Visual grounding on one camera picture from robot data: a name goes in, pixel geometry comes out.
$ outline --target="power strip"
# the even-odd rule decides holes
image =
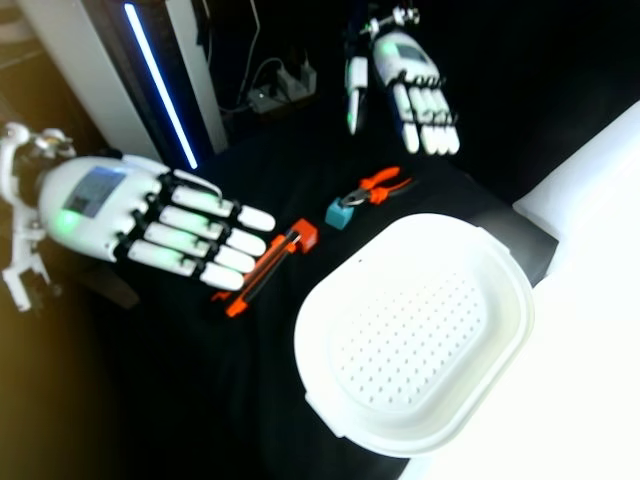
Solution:
[[[249,105],[257,114],[263,114],[311,97],[316,93],[316,71],[311,66],[304,65],[301,76],[302,81],[281,68],[277,72],[276,93],[271,95],[268,85],[254,88],[248,94]]]

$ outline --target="white robotic hand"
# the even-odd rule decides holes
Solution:
[[[49,172],[39,197],[43,227],[58,243],[91,257],[135,262],[239,290],[253,257],[266,250],[253,230],[274,218],[222,198],[195,175],[152,160],[76,158]]]
[[[407,23],[417,24],[419,19],[417,9],[396,7],[391,17],[372,19],[361,34],[370,36],[373,66],[387,91],[407,150],[417,153],[422,144],[429,155],[455,154],[460,140],[455,117],[441,90],[440,72],[418,42],[398,30]],[[347,63],[347,123],[352,134],[362,124],[368,69],[366,56],[354,56]]]

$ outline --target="black and orange tool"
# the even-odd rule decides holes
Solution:
[[[325,222],[338,230],[344,229],[351,221],[354,207],[369,202],[379,205],[387,198],[400,195],[412,186],[413,179],[406,178],[390,186],[380,185],[400,174],[400,167],[389,167],[379,171],[371,178],[360,180],[360,187],[343,198],[336,198],[325,216]]]
[[[233,318],[244,312],[289,255],[307,253],[317,242],[318,230],[304,218],[294,223],[284,235],[274,238],[269,250],[256,263],[256,268],[245,275],[242,291],[225,308],[227,316]],[[226,301],[232,295],[231,292],[218,292],[211,297],[211,301]]]

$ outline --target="white basket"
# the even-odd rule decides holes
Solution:
[[[533,325],[531,285],[486,231],[390,225],[318,284],[295,331],[307,401],[337,436],[393,457],[462,428]]]

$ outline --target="black cloth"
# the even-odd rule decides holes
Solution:
[[[484,226],[510,247],[533,283],[540,280],[553,239],[447,159],[407,154],[390,116],[372,120],[355,138],[343,117],[337,104],[297,112],[198,171],[225,197],[274,214],[278,232],[300,217],[319,228],[315,249],[287,259],[241,317],[224,318],[205,285],[141,265],[121,267],[142,299],[127,328],[136,330],[144,355],[154,359],[154,372],[162,372],[156,386],[163,384],[162,395],[171,396],[150,393],[149,379],[141,380],[146,390],[137,394],[149,398],[136,411],[153,426],[131,440],[139,461],[147,449],[159,470],[180,465],[182,478],[395,479],[405,460],[335,438],[304,400],[293,332],[306,295],[387,225],[421,212]],[[394,165],[419,183],[380,206],[359,207],[342,232],[324,224],[336,197]],[[129,385],[135,390],[134,380]]]

